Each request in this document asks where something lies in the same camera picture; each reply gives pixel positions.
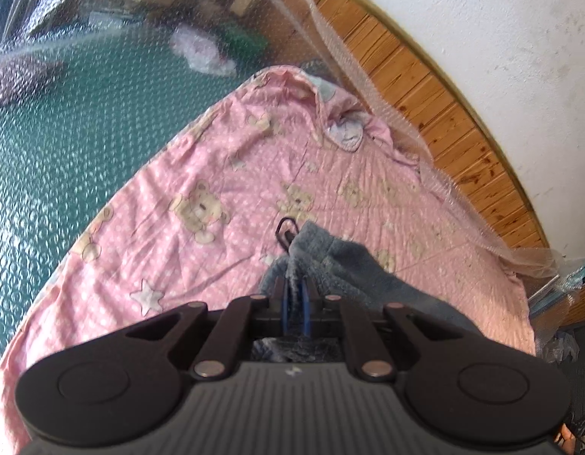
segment gray fleece cloth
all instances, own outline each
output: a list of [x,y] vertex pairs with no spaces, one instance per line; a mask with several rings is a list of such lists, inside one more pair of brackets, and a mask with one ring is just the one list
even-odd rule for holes
[[[289,253],[267,270],[261,280],[261,292],[269,295],[279,276],[288,280],[291,289],[298,289],[302,279],[312,278],[321,296],[338,294],[374,310],[396,301],[451,325],[480,333],[469,318],[450,304],[387,273],[361,244],[335,238],[310,221],[294,238]],[[292,299],[291,316],[294,318],[302,311],[298,293],[293,293]],[[263,340],[255,346],[254,355],[273,361],[320,361],[327,357],[333,360],[333,352],[333,344],[328,340],[289,337]]]

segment black clip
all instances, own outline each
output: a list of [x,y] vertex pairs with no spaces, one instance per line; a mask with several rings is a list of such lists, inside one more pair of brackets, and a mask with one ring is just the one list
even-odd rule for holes
[[[295,234],[293,234],[290,231],[290,229],[286,229],[284,231],[284,234],[281,233],[282,226],[287,221],[291,222],[292,225],[294,226]],[[290,248],[290,245],[293,243],[293,239],[297,234],[299,234],[299,226],[297,225],[297,221],[293,217],[283,217],[282,219],[280,219],[280,222],[278,223],[278,228],[275,230],[275,238],[276,240],[278,240],[278,243],[280,243],[280,246],[282,246],[282,249],[286,253],[288,253],[288,249]]]

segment wood grain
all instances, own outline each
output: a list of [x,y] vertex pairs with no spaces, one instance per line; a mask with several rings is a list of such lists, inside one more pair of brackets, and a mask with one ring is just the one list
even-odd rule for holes
[[418,127],[436,167],[455,180],[504,241],[543,247],[536,216],[505,163],[429,67],[354,1],[315,1],[383,98]]
[[580,322],[585,322],[585,287],[581,289],[577,302],[570,307],[562,325],[572,325]]

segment pink cloth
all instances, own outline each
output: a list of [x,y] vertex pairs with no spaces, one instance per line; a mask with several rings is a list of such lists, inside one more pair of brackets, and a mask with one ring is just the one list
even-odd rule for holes
[[268,68],[170,141],[74,244],[0,363],[0,453],[28,441],[13,401],[22,372],[185,302],[219,309],[255,292],[284,216],[364,244],[487,337],[534,353],[521,282],[469,243],[387,126],[341,88]]

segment green object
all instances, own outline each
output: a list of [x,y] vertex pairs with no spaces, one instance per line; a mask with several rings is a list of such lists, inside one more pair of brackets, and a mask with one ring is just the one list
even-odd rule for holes
[[258,33],[250,33],[235,22],[219,24],[217,35],[230,58],[236,62],[258,63],[269,42]]
[[50,87],[0,109],[0,356],[75,238],[131,176],[237,77],[189,69],[170,32],[143,27],[38,44],[66,63]]

